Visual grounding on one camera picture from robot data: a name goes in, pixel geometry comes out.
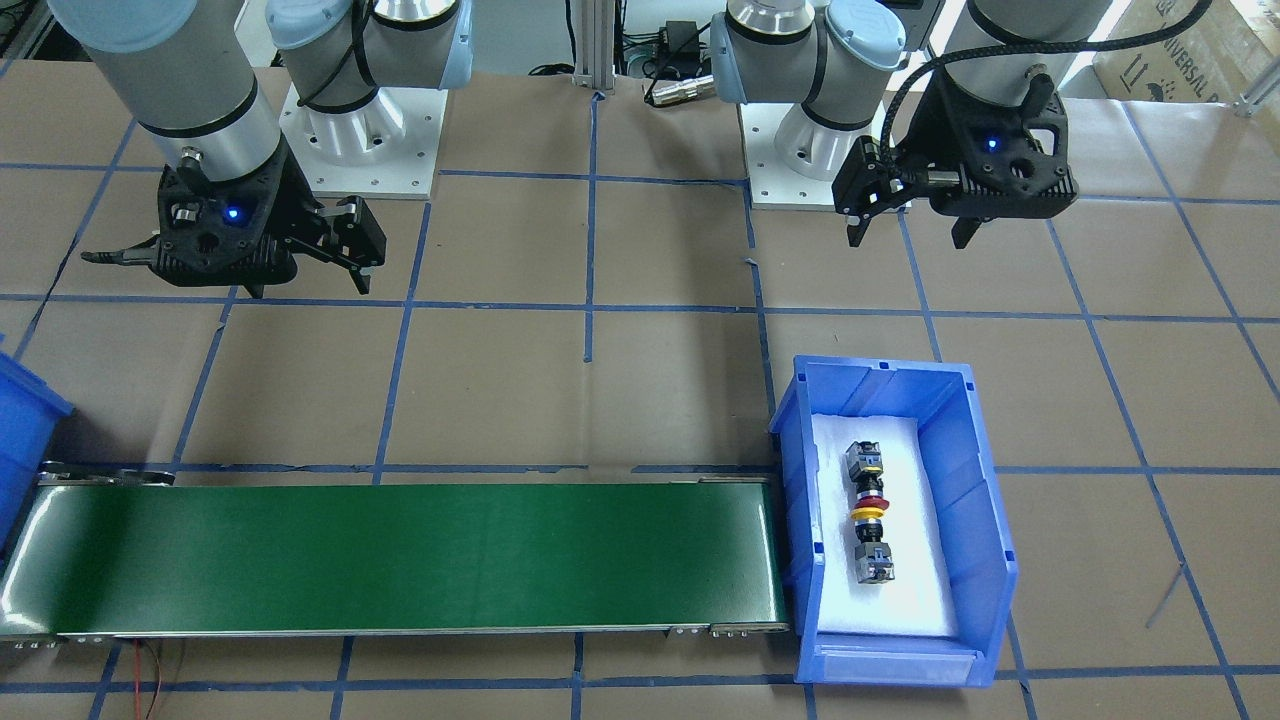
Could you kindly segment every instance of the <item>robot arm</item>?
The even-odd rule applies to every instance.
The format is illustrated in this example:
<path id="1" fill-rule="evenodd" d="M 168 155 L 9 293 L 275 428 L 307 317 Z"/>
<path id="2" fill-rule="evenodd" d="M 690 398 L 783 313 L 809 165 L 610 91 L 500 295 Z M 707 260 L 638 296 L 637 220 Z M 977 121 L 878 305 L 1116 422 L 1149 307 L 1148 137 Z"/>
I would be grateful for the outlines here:
<path id="1" fill-rule="evenodd" d="M 957 218 L 959 249 L 995 218 L 1051 218 L 1076 199 L 1056 90 L 1076 53 L 1158 42 L 1210 1 L 1175 26 L 1091 44 L 1110 0 L 965 0 L 947 54 L 908 78 L 876 128 L 890 73 L 923 35 L 916 20 L 932 20 L 924 3 L 831 0 L 815 10 L 810 0 L 728 0 L 710 26 L 716 92 L 728 102 L 796 102 L 774 147 L 796 173 L 831 182 L 851 246 L 876 215 L 927 197 Z M 910 33 L 892 9 L 909 13 Z M 905 92 L 928 72 L 910 129 L 891 147 Z M 680 101 L 684 91 L 668 94 Z"/>
<path id="2" fill-rule="evenodd" d="M 1068 119 L 1057 85 L 1076 53 L 1158 42 L 1194 24 L 1211 0 L 1180 22 L 1132 38 L 1088 42 L 1107 0 L 966 0 L 947 53 L 913 73 L 886 113 L 879 143 L 860 137 L 832 183 L 858 246 L 870 219 L 914 197 L 957 218 L 964 249 L 995 218 L 1052 218 L 1078 196 L 1068 164 Z M 933 72 L 906 137 L 890 147 L 897 108 Z"/>
<path id="3" fill-rule="evenodd" d="M 197 0 L 50 0 L 163 151 L 160 229 L 92 263 L 146 265 L 177 286 L 293 279 L 293 254 L 349 272 L 369 292 L 387 238 L 360 196 L 325 208 L 280 133 L 232 29 L 234 6 Z M 383 85 L 470 79 L 470 0 L 273 0 L 269 24 L 306 99 L 311 143 L 378 161 L 404 136 Z"/>

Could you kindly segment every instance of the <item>conveyor belt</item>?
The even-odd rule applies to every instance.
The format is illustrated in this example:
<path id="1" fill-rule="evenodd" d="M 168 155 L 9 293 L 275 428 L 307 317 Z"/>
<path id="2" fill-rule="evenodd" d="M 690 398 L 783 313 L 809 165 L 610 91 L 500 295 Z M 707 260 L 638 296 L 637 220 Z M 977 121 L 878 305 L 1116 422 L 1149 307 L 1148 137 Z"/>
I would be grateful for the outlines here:
<path id="1" fill-rule="evenodd" d="M 760 483 L 44 487 L 0 635 L 787 623 Z"/>

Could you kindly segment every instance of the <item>foam insert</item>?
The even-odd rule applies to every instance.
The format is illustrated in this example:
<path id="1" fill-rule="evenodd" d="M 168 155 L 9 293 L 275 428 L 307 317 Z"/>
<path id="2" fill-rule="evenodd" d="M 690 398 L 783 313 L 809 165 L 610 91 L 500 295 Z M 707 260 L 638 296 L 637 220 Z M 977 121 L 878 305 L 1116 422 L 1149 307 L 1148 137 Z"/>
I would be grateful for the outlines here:
<path id="1" fill-rule="evenodd" d="M 954 637 L 957 634 L 946 559 L 938 538 L 929 478 L 920 460 L 914 418 L 813 416 L 818 446 L 818 502 L 827 570 L 818 632 Z M 845 450 L 854 441 L 878 442 L 884 464 L 884 542 L 893 552 L 895 579 L 859 584 L 849 519 L 855 501 L 845 477 Z"/>

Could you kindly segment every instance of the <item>yellow ring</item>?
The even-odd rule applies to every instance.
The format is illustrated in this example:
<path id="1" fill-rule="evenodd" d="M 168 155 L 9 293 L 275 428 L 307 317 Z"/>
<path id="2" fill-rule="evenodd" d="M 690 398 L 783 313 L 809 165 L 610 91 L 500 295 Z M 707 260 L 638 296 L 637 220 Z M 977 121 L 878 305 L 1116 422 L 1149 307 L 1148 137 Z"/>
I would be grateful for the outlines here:
<path id="1" fill-rule="evenodd" d="M 852 512 L 849 514 L 854 520 L 879 520 L 884 516 L 884 511 L 879 507 L 855 507 Z"/>

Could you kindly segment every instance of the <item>blue bin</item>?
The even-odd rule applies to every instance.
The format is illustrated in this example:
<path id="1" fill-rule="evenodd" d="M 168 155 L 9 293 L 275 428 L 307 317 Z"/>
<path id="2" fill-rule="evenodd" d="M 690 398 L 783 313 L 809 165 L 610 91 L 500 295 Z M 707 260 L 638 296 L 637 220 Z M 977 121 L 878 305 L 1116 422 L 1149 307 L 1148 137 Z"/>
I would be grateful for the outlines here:
<path id="1" fill-rule="evenodd" d="M 58 420 L 72 405 L 0 352 L 0 544 L 9 537 Z"/>
<path id="2" fill-rule="evenodd" d="M 915 418 L 959 635 L 818 632 L 823 538 L 813 415 Z M 769 429 L 782 443 L 800 665 L 796 682 L 988 687 L 996 678 L 1018 562 L 968 365 L 797 356 Z"/>

